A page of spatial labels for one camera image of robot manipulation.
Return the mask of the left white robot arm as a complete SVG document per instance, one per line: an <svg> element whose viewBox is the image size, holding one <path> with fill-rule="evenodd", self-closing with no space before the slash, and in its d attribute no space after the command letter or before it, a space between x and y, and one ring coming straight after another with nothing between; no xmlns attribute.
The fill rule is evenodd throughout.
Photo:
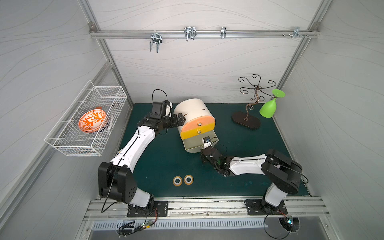
<svg viewBox="0 0 384 240"><path fill-rule="evenodd" d="M147 146L165 129L181 127L186 119L172 113L170 101L153 102L152 111L137 124L136 131L126 146L110 161L98 168L99 196L117 202L146 208L151 194L137 187L133 172Z"/></svg>

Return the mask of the orange tape roll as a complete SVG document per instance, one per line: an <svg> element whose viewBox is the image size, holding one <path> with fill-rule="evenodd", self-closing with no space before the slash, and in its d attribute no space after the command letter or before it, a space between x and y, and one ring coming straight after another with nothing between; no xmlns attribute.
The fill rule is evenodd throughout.
<svg viewBox="0 0 384 240"><path fill-rule="evenodd" d="M175 176L173 178L173 185L179 187L183 184L183 179L180 176Z"/></svg>
<svg viewBox="0 0 384 240"><path fill-rule="evenodd" d="M184 183L186 184L186 185L191 185L192 183L194 182L194 178L193 178L193 176L192 175L186 175L185 177L184 177Z"/></svg>

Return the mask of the yellow drawer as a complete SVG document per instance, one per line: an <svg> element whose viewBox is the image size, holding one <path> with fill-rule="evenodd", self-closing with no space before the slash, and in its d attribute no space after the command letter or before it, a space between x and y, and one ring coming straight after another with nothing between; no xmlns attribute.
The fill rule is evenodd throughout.
<svg viewBox="0 0 384 240"><path fill-rule="evenodd" d="M189 139L195 136L212 131L215 128L215 124L201 125L201 126L186 126L183 127L180 136L182 140Z"/></svg>

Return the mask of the grey bottom drawer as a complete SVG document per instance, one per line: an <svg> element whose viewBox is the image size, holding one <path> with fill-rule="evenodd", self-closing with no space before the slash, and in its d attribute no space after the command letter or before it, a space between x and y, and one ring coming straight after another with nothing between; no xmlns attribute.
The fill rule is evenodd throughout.
<svg viewBox="0 0 384 240"><path fill-rule="evenodd" d="M204 148L204 138L209 137L212 145L216 145L219 139L214 130L183 140L185 151L188 153L199 153Z"/></svg>

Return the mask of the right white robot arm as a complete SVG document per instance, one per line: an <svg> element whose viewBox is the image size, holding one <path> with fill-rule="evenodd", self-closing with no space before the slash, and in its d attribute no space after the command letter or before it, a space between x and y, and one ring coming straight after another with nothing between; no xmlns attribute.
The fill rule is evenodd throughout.
<svg viewBox="0 0 384 240"><path fill-rule="evenodd" d="M264 175L272 184L263 196L263 208L277 209L287 195L299 191L302 166L281 152L270 149L267 153L254 157L225 157L218 149L209 146L201 150L204 162L225 176L245 174Z"/></svg>

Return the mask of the cream round drawer cabinet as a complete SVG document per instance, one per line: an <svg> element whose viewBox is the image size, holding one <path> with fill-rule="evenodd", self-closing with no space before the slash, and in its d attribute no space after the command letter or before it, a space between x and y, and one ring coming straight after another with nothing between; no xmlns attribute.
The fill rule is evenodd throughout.
<svg viewBox="0 0 384 240"><path fill-rule="evenodd" d="M182 113L187 120L201 116L213 117L205 103L200 99L189 99L179 103L174 109L174 114L178 113Z"/></svg>

